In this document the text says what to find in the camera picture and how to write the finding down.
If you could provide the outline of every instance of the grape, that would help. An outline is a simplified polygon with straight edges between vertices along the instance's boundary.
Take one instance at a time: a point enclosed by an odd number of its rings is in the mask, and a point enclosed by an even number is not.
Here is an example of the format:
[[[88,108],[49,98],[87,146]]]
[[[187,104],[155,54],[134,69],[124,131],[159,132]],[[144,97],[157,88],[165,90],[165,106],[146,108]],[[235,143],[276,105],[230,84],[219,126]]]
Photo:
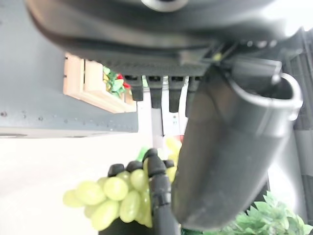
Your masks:
[[[87,205],[97,205],[106,199],[101,187],[93,181],[80,183],[75,191],[75,195]]]
[[[139,208],[139,211],[138,211],[138,213],[137,213],[137,215],[136,215],[135,220],[136,220],[139,224],[141,224],[141,225],[144,225],[144,223],[145,223],[145,210],[143,210],[143,208],[142,208],[141,206],[140,206],[140,208]]]
[[[84,214],[87,218],[91,218],[92,214],[99,208],[100,205],[86,206]]]
[[[144,225],[148,228],[152,228],[152,215],[151,215],[151,206],[148,206],[145,210],[145,219]]]
[[[144,188],[143,188],[143,190],[142,190],[142,192],[150,192],[150,188],[149,188],[149,182],[148,182],[148,180],[147,180],[147,183],[145,184],[145,186],[144,186]]]
[[[131,184],[131,174],[128,171],[123,171],[117,175],[118,178],[125,181],[128,186],[128,190],[130,190],[133,186]]]
[[[143,191],[147,184],[147,175],[142,169],[135,170],[131,173],[131,183],[138,191]]]
[[[171,183],[175,179],[176,170],[177,170],[177,167],[171,167],[171,168],[166,169],[166,174],[167,174]]]
[[[108,200],[101,204],[91,216],[91,224],[97,231],[106,229],[115,220],[119,204],[116,201]]]
[[[136,190],[130,191],[121,203],[119,216],[125,223],[135,220],[140,208],[140,194]]]
[[[109,199],[122,201],[128,193],[128,186],[124,180],[118,177],[110,177],[104,183],[103,190]]]
[[[102,177],[102,178],[98,179],[98,181],[97,181],[98,185],[100,185],[100,187],[103,188],[103,185],[107,179],[108,179],[107,177]]]
[[[149,192],[142,192],[141,194],[141,208],[146,210],[147,208],[151,207],[150,203],[150,195]]]
[[[64,205],[68,207],[78,208],[83,207],[84,203],[81,202],[76,196],[75,196],[75,190],[69,190],[64,193],[63,195],[63,203]]]
[[[174,153],[179,153],[181,148],[181,142],[174,138],[166,139],[166,146]]]
[[[150,195],[148,191],[144,191],[141,194],[141,202],[140,202],[140,209],[137,213],[135,220],[139,223],[144,225],[146,221],[146,211],[150,208]]]
[[[143,171],[148,175],[148,158],[143,162]]]
[[[172,160],[175,165],[178,163],[179,154],[178,153],[172,153],[168,156],[168,160]]]

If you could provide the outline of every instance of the black plastic housing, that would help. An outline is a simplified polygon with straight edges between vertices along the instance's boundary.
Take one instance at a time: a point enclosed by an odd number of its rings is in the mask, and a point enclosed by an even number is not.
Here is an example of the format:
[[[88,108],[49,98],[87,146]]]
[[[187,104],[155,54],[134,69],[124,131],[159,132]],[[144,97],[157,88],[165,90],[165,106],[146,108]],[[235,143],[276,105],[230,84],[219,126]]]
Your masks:
[[[172,185],[182,227],[218,229],[247,208],[302,106],[298,83],[281,75],[276,98],[251,94],[212,66],[195,94]]]

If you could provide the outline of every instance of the red pepper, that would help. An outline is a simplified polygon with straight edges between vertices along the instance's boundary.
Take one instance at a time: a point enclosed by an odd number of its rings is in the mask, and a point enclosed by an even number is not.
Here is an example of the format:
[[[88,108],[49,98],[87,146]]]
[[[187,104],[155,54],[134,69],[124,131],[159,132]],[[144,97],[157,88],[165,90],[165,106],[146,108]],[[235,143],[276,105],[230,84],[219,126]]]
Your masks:
[[[124,78],[123,78],[123,75],[121,75],[121,74],[119,73],[119,74],[117,75],[116,79],[117,79],[117,80],[120,80],[120,79],[124,79]],[[124,80],[123,86],[124,86],[125,89],[130,89],[130,88],[131,88],[131,86],[130,86],[127,82],[125,82],[125,80]]]

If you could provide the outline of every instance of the green plant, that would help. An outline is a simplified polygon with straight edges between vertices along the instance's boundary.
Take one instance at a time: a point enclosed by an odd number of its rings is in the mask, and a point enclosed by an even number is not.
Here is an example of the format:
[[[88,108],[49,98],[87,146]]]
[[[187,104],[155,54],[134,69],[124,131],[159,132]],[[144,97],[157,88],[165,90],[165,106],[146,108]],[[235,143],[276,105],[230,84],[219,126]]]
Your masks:
[[[121,74],[116,73],[105,66],[103,66],[103,73],[105,75],[103,81],[106,83],[107,91],[112,95],[120,98],[126,89],[130,88],[130,85],[124,81]]]
[[[219,231],[203,232],[204,235],[308,235],[312,226],[279,202],[271,192],[265,202],[254,202],[246,213],[239,214],[228,226]],[[182,235],[193,235],[182,230]]]

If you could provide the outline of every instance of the wooden crate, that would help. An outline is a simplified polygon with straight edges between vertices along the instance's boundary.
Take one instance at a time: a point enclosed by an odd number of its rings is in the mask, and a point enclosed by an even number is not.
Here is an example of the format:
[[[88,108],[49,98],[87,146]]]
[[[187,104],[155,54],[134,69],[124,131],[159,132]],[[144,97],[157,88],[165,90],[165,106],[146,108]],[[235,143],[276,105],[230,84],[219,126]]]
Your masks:
[[[115,114],[136,111],[130,91],[121,99],[106,91],[101,64],[67,53],[64,75],[64,94]]]

